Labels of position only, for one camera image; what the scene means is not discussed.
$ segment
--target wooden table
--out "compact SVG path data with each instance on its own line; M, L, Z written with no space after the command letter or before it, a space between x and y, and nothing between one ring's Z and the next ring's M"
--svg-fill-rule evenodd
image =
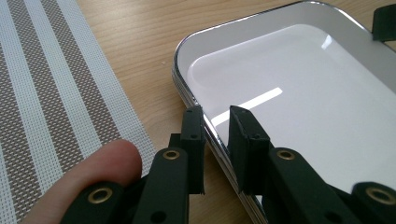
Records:
M177 44L195 31L290 0L78 0L111 67L157 149L179 133L185 108L172 80ZM395 0L328 0L371 30L376 8ZM396 49L396 42L389 45ZM205 196L191 196L190 223L251 223L209 149Z

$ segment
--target white plastic tray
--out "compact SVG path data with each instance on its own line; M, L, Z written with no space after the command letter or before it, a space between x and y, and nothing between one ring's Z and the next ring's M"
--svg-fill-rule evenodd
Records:
M177 49L174 79L187 105L203 107L232 182L228 109L239 105L327 183L396 189L396 53L337 8L302 2L195 33Z

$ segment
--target gray and white striped placemat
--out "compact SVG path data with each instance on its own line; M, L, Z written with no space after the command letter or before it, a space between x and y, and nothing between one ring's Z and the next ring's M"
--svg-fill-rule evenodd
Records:
M0 0L0 223L115 139L155 149L75 0Z

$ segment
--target finger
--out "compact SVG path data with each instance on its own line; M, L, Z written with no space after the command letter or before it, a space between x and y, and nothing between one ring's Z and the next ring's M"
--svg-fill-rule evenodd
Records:
M141 175L142 160L132 143L116 140L106 144L59 179L22 223L59 223L69 205L89 185L111 181L125 187Z

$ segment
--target glossy white surface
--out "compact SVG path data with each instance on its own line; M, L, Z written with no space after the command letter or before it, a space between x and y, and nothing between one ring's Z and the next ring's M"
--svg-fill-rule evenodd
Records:
M184 77L226 145L224 113L241 105L329 184L396 189L395 92L319 28L292 25L206 54Z

